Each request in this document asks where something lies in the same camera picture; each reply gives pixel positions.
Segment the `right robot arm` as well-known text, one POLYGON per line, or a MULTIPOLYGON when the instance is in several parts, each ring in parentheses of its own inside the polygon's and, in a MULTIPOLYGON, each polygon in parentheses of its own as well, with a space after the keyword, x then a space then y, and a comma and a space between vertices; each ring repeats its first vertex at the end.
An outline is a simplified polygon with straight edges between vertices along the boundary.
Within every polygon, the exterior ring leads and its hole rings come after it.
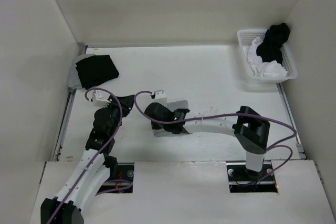
POLYGON ((223 118, 187 121, 189 109, 169 110, 157 102, 151 103, 144 114, 152 119, 154 135, 188 135, 193 133, 218 133, 234 136, 246 151, 244 175, 251 180, 257 179, 263 171, 267 149, 270 123, 259 119, 260 115, 248 106, 241 106, 236 122, 223 118))

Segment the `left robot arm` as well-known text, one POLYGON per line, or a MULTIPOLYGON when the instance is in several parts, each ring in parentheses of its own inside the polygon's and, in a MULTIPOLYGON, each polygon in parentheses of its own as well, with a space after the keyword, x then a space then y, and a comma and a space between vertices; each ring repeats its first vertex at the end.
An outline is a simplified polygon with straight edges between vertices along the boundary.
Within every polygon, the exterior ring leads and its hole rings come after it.
POLYGON ((91 100, 100 108, 94 114, 93 128, 83 155, 68 181, 54 198, 40 207, 41 223, 84 223, 84 211, 105 181, 118 175, 117 159, 110 156, 114 136, 134 105, 134 96, 109 98, 103 102, 94 94, 91 100))

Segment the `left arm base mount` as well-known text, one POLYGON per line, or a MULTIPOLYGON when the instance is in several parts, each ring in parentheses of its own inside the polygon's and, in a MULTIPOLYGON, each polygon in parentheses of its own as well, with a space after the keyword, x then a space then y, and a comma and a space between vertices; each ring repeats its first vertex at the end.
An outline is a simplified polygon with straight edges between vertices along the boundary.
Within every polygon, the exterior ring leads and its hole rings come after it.
POLYGON ((134 180, 134 168, 134 163, 119 163, 98 192, 106 193, 109 190, 111 194, 132 193, 133 186, 131 184, 134 180))

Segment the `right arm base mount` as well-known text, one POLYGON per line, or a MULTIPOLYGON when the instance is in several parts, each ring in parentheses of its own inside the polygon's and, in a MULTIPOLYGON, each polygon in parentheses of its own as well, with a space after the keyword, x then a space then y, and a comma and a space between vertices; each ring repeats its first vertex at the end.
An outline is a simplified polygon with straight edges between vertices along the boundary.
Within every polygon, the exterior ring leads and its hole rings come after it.
POLYGON ((278 187, 271 162, 265 162, 260 172, 248 170, 245 162, 227 163, 231 193, 277 193, 278 187))

